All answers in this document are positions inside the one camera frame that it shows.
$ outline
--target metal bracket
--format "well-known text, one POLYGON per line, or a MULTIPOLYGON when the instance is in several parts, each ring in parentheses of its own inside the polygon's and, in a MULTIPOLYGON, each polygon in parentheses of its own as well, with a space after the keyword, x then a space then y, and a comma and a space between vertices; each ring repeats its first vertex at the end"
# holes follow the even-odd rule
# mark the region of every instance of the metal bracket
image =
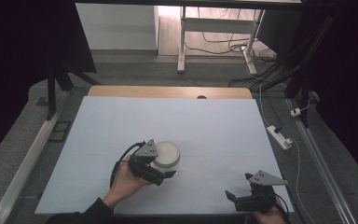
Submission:
POLYGON ((270 175, 262 170, 258 171, 255 175, 253 175, 249 182, 261 186, 275 186, 275 185, 287 185, 287 180, 282 180, 275 175, 270 175))

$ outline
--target white object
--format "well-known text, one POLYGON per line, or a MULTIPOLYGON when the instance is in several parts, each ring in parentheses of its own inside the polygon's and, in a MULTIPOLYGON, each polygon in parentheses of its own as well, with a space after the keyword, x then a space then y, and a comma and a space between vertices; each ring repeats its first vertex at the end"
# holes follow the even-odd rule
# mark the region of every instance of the white object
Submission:
POLYGON ((275 126, 271 125, 269 127, 267 127, 267 131, 268 133, 275 139, 275 141, 279 144, 279 146, 283 149, 286 150, 290 147, 292 147, 292 143, 293 141, 290 138, 284 138, 283 135, 281 133, 275 133, 275 126))
POLYGON ((173 168, 180 160, 180 150, 176 144, 168 141, 156 144, 158 157, 154 160, 156 166, 161 168, 173 168))
MULTIPOLYGON (((85 97, 36 213, 86 211, 109 190, 123 152, 148 139, 169 139, 180 148, 177 173, 141 188, 115 214, 238 214, 225 190, 250 195, 245 173, 282 178, 253 99, 85 97)), ((274 190, 293 211, 286 188, 274 190)))
POLYGON ((292 117, 297 117, 298 115, 301 114, 301 110, 299 108, 291 110, 290 114, 292 115, 292 117))

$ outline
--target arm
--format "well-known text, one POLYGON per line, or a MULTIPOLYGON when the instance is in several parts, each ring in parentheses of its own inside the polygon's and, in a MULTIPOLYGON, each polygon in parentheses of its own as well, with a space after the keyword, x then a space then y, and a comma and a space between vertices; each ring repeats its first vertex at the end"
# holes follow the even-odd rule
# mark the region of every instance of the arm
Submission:
MULTIPOLYGON (((277 202, 278 205, 282 207, 281 201, 278 197, 277 202)), ((261 212, 252 212, 251 215, 255 217, 259 224, 285 224, 282 213, 276 207, 272 207, 265 214, 261 212)))
POLYGON ((130 159, 128 155, 119 165, 112 188, 106 193, 103 199, 97 201, 84 213, 59 214, 51 217, 46 224, 104 224, 107 223, 115 206, 129 198, 138 189, 150 185, 148 181, 136 178, 132 175, 130 167, 125 161, 130 159))

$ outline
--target wall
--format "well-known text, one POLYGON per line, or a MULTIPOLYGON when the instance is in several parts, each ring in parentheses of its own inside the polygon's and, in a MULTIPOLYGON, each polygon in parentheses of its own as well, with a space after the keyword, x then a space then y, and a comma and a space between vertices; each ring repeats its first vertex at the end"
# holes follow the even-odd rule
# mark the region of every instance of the wall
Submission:
POLYGON ((76 4, 76 7, 90 49, 157 49, 158 7, 107 4, 76 4))

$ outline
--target white stand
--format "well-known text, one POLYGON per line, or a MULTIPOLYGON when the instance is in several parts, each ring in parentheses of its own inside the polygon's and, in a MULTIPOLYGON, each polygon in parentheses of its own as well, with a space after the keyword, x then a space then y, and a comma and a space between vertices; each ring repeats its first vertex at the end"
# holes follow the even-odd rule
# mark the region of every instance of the white stand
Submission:
POLYGON ((215 20, 203 18, 186 18, 186 7, 181 7, 181 39, 178 56, 178 73, 185 72, 185 34, 189 32, 213 32, 213 33, 235 33, 248 34, 249 43, 243 50, 246 64, 251 75, 257 74, 255 65, 251 57, 252 45, 255 42, 261 18, 264 10, 260 10, 255 21, 234 21, 234 20, 215 20))

